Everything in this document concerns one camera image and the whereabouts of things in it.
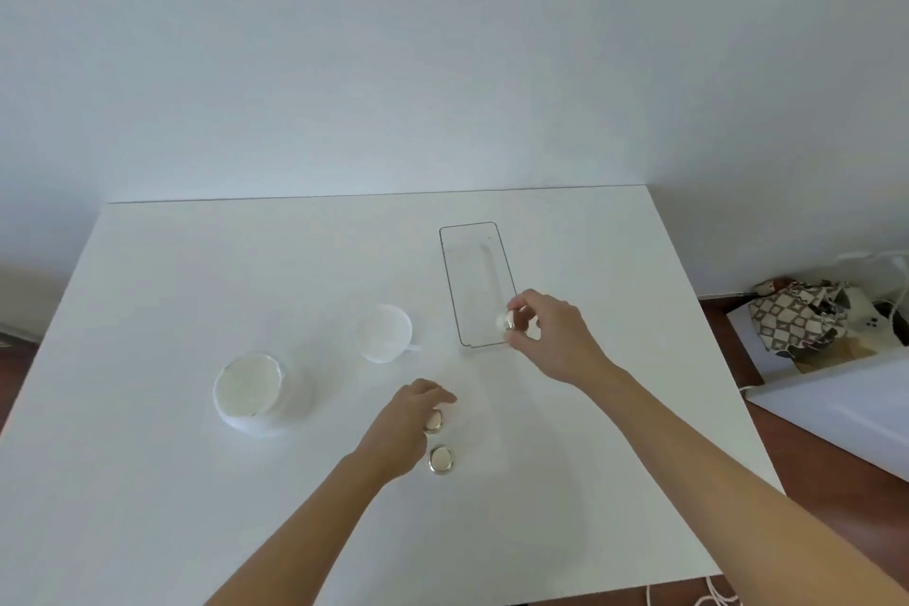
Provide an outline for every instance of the metal lid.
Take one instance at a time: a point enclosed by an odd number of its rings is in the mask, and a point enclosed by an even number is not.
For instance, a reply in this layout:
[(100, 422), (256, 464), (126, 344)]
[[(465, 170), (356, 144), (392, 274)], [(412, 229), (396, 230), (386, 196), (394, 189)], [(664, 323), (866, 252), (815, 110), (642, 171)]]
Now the metal lid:
[(455, 465), (455, 454), (448, 446), (436, 446), (429, 451), (429, 469), (436, 474), (448, 474)]
[(423, 425), (423, 431), (426, 433), (438, 433), (440, 428), (442, 428), (442, 411), (433, 410), (433, 413), (426, 420), (426, 424)]

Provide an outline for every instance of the checkered fabric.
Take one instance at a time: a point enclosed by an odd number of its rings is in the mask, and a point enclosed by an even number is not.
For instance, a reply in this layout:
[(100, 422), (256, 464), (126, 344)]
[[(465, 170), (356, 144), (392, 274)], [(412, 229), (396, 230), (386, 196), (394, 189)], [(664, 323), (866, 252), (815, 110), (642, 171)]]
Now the checkered fabric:
[(748, 303), (752, 324), (764, 346), (780, 357), (799, 359), (846, 334), (847, 311), (834, 302), (845, 283), (794, 282), (775, 295)]

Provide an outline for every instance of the white cup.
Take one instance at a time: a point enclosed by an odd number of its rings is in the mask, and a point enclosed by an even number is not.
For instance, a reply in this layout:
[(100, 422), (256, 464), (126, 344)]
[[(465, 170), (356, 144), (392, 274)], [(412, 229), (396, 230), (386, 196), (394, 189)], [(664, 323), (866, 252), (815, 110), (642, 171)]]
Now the white cup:
[(246, 433), (269, 435), (280, 428), (280, 402), (287, 393), (285, 371), (265, 352), (247, 352), (214, 380), (214, 408), (221, 419)]
[(418, 351), (418, 345), (410, 344), (413, 337), (407, 312), (393, 304), (377, 304), (356, 326), (356, 351), (375, 364), (385, 364), (406, 350)]

